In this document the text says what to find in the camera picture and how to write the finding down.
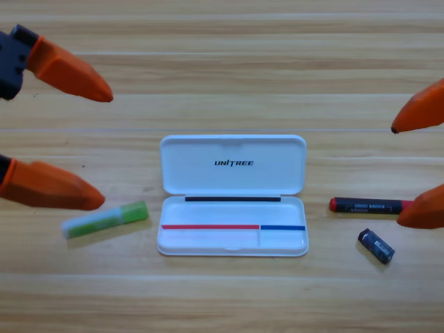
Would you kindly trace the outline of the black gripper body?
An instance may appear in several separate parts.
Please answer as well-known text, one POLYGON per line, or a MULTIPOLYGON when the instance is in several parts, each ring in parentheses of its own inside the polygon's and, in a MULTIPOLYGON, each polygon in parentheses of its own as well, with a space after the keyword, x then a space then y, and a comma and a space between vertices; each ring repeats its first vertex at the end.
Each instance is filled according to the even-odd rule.
POLYGON ((39 35, 17 24, 9 34, 1 32, 1 99, 12 100, 20 92, 27 60, 39 35))

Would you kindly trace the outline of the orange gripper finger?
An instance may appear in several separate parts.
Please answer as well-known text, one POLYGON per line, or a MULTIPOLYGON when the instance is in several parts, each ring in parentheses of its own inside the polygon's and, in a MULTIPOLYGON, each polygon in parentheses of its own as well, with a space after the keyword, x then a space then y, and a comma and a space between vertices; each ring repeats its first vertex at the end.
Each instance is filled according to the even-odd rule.
POLYGON ((96 210, 105 196, 74 173, 36 161, 1 158, 1 197, 29 207, 96 210))
POLYGON ((443 228, 443 185, 419 195, 400 213, 397 223, 415 229, 443 228))
POLYGON ((106 103, 114 99, 108 83, 89 63, 43 36, 33 46, 26 68, 37 79, 67 94, 106 103))
POLYGON ((414 94, 391 124, 394 134, 443 123, 443 79, 414 94))

